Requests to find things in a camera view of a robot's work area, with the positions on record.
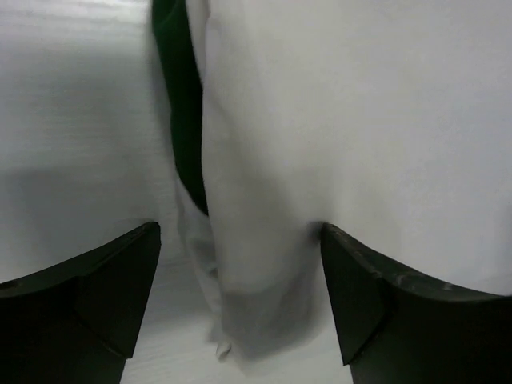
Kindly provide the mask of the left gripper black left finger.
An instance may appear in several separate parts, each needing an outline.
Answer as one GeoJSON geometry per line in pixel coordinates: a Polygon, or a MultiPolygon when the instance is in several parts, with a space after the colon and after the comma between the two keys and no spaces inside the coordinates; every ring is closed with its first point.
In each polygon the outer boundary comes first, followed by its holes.
{"type": "Polygon", "coordinates": [[[3,383],[119,383],[134,355],[161,249],[147,222],[1,284],[3,383]]]}

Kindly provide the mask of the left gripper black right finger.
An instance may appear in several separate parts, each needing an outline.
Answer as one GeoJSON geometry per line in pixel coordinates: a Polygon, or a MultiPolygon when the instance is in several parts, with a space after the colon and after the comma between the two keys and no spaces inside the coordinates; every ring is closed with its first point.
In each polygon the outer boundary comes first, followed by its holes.
{"type": "Polygon", "coordinates": [[[510,297],[433,278],[331,224],[322,227],[321,256],[354,382],[510,382],[510,297]]]}

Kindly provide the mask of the white and green raglan t-shirt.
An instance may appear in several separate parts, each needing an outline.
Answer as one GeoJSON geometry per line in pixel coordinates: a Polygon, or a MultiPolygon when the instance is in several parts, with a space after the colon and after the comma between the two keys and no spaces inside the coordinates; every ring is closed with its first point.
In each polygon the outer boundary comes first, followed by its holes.
{"type": "Polygon", "coordinates": [[[181,237],[253,361],[315,324],[318,232],[511,291],[508,1],[155,1],[181,237]]]}

